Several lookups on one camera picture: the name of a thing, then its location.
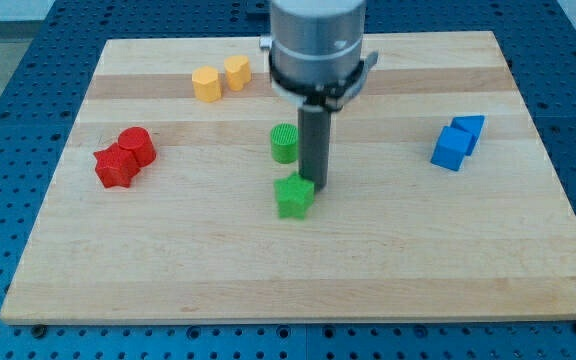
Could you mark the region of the grey pusher mount flange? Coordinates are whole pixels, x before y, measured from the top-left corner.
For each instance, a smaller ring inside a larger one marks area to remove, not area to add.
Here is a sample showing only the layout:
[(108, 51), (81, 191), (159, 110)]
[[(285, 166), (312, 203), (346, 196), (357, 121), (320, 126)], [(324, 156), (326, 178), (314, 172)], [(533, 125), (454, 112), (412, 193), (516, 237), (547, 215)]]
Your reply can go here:
[(341, 111), (354, 99), (366, 84), (368, 73), (376, 65), (379, 52), (373, 51), (362, 58), (353, 72), (345, 79), (329, 84), (300, 84), (279, 73), (273, 64), (271, 50), (273, 39), (270, 35), (261, 36), (259, 48), (268, 53), (269, 77), (272, 89), (280, 96), (294, 103), (298, 108), (320, 107), (326, 111)]

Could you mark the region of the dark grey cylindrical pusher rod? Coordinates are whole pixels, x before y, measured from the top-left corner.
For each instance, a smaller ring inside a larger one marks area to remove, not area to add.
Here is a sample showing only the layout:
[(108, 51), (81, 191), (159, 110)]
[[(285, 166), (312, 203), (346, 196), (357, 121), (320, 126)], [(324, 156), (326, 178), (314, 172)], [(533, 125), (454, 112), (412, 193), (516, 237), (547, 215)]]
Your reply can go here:
[(298, 109), (299, 175), (314, 183), (316, 190), (327, 185), (331, 113), (322, 107)]

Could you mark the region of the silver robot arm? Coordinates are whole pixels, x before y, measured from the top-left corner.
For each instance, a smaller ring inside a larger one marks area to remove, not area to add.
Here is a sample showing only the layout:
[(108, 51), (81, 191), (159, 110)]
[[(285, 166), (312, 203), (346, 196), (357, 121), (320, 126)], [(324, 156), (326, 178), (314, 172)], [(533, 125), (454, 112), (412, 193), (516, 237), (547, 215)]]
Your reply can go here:
[(365, 0), (272, 0), (271, 85), (297, 108), (298, 173), (327, 185), (332, 116), (362, 91), (379, 54), (362, 55)]

